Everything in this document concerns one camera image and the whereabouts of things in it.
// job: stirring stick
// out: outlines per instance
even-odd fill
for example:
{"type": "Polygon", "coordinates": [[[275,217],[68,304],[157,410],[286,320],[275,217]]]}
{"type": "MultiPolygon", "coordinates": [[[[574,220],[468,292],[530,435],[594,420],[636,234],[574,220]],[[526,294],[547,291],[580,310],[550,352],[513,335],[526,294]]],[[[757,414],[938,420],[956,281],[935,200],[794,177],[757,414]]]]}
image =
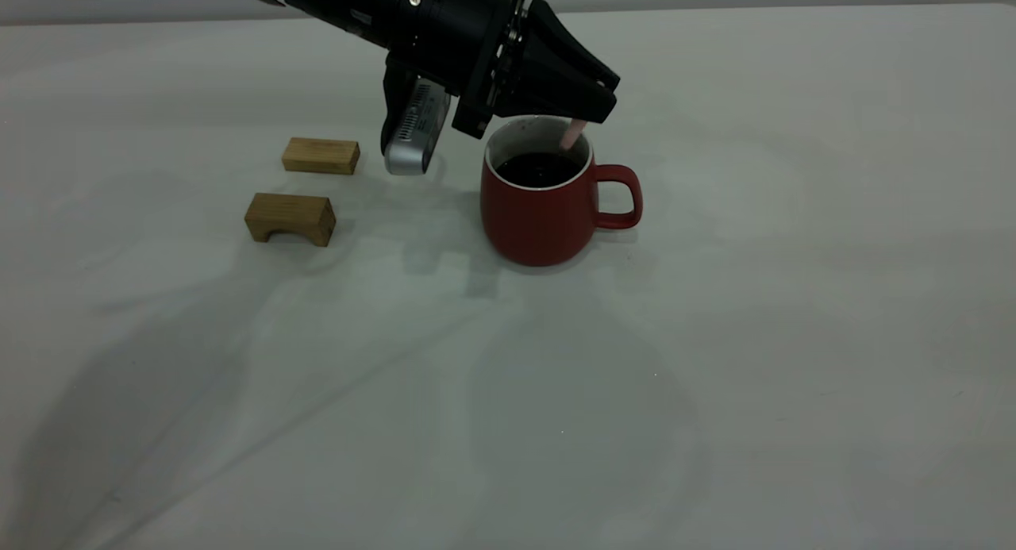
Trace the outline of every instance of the stirring stick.
{"type": "Polygon", "coordinates": [[[568,131],[565,131],[565,136],[561,138],[561,149],[563,151],[571,150],[575,142],[578,141],[578,138],[582,136],[582,131],[585,130],[587,123],[582,120],[572,120],[568,131]]]}

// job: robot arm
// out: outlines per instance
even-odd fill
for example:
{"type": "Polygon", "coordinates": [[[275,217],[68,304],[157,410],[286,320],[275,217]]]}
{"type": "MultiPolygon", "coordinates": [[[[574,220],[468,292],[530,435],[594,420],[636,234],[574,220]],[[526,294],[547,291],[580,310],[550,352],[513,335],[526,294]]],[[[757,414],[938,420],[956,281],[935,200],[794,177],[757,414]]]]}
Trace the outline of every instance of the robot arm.
{"type": "Polygon", "coordinates": [[[452,127],[481,138],[493,116],[546,114],[601,123],[620,78],[532,0],[261,0],[293,6],[388,49],[388,169],[423,174],[450,103],[452,127]]]}

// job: table surface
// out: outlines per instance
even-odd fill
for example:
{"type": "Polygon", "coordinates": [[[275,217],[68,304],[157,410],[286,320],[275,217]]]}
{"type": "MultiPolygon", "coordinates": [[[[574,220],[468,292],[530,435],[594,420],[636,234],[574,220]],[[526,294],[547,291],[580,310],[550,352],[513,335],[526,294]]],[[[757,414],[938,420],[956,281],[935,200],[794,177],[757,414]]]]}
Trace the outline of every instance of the table surface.
{"type": "Polygon", "coordinates": [[[0,546],[1016,546],[1016,9],[564,21],[646,209],[544,270],[324,23],[0,28],[0,546]]]}

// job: red mug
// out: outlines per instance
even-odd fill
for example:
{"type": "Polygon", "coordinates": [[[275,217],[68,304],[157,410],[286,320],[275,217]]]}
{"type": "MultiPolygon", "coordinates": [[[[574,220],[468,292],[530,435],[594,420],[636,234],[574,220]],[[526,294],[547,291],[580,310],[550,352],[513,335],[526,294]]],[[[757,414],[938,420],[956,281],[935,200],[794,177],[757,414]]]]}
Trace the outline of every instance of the red mug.
{"type": "Polygon", "coordinates": [[[568,125],[559,118],[527,117],[499,129],[487,144],[480,191],[484,230],[498,252],[519,264],[561,264],[582,252],[595,229],[631,229],[642,220],[642,188],[635,171],[620,165],[596,165],[592,144],[584,135],[564,154],[582,167],[566,183],[538,189],[521,187],[495,171],[517,156],[561,152],[561,138],[568,125]],[[605,181],[631,189],[631,212],[599,212],[598,184],[605,181]]]}

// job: mug rim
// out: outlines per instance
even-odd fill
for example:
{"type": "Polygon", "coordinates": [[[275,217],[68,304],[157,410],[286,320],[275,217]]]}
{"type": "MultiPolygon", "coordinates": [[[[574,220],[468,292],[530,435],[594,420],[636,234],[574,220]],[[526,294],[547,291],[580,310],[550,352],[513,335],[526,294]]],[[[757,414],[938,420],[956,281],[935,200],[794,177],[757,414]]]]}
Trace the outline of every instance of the mug rim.
{"type": "Polygon", "coordinates": [[[532,120],[545,120],[545,119],[549,121],[559,122],[560,124],[566,127],[569,123],[565,119],[556,116],[523,116],[504,124],[497,131],[494,131],[494,134],[491,135],[491,138],[487,141],[487,146],[484,148],[484,166],[486,167],[486,170],[494,174],[494,177],[497,177],[498,181],[501,181],[502,183],[508,185],[509,187],[512,187],[513,189],[519,189],[521,191],[533,191],[533,192],[546,192],[546,191],[555,191],[556,189],[564,189],[565,187],[573,184],[574,182],[578,181],[583,175],[585,175],[585,173],[589,171],[589,168],[592,166],[592,160],[593,160],[592,142],[589,141],[589,139],[585,136],[585,132],[579,135],[578,141],[576,141],[575,143],[578,144],[579,142],[584,142],[585,146],[589,149],[589,155],[586,156],[585,164],[582,166],[582,170],[579,171],[578,174],[575,175],[575,177],[570,178],[569,181],[565,181],[562,184],[554,185],[552,187],[523,187],[522,185],[516,185],[515,183],[512,183],[511,181],[508,181],[504,177],[498,175],[498,172],[494,168],[494,164],[491,162],[491,148],[494,140],[497,139],[502,132],[516,125],[523,124],[525,122],[530,122],[532,120]]]}

